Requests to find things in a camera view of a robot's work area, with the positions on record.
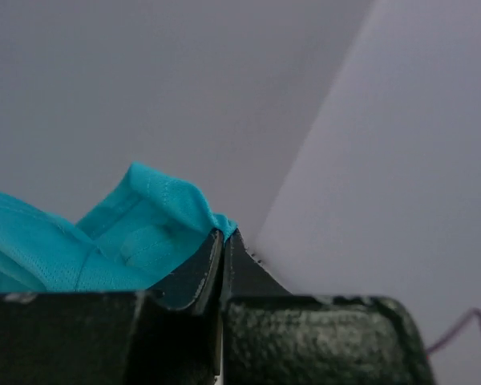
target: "gray wall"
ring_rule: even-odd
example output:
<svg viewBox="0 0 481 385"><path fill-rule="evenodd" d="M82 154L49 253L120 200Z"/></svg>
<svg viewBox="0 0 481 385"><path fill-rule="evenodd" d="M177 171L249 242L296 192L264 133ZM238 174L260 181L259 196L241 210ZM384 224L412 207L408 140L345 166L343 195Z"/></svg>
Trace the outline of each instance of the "gray wall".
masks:
<svg viewBox="0 0 481 385"><path fill-rule="evenodd" d="M296 291L396 297L428 344L481 307L481 0L377 2L256 246ZM477 324L432 362L481 385Z"/></svg>
<svg viewBox="0 0 481 385"><path fill-rule="evenodd" d="M0 189L76 220L139 160L252 239L370 3L0 0Z"/></svg>

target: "purple cable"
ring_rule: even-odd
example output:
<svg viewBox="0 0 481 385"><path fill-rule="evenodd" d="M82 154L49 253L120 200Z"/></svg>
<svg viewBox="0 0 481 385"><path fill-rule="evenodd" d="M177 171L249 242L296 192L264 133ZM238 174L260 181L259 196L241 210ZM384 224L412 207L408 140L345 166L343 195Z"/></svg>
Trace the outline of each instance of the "purple cable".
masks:
<svg viewBox="0 0 481 385"><path fill-rule="evenodd" d="M437 342L428 347L426 353L428 355L433 355L446 348L454 338L459 336L473 318L476 318L479 322L479 330L481 331L481 309L470 309L442 337L440 337Z"/></svg>

